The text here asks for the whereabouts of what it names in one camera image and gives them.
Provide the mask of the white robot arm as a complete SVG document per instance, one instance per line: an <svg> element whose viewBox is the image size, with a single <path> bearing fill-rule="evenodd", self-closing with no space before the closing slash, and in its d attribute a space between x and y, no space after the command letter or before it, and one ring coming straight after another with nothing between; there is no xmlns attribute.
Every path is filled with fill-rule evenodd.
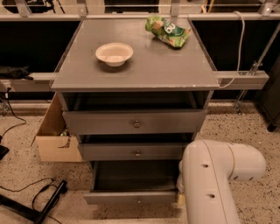
<svg viewBox="0 0 280 224"><path fill-rule="evenodd" d="M177 188L188 224L241 224L229 182L260 179L263 154L253 146L213 140L189 143L179 162Z"/></svg>

